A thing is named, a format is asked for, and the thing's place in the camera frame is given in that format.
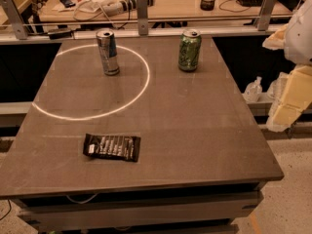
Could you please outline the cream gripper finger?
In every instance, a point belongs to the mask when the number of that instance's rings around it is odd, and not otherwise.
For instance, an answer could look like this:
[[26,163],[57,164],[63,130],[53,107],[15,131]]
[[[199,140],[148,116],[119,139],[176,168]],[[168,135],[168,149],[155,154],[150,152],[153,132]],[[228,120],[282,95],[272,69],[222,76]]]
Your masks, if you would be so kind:
[[285,24],[276,30],[273,34],[267,37],[263,43],[262,47],[268,50],[282,50],[284,48],[285,32],[288,25]]
[[297,65],[289,74],[281,73],[266,127],[282,132],[294,123],[312,102],[312,66]]

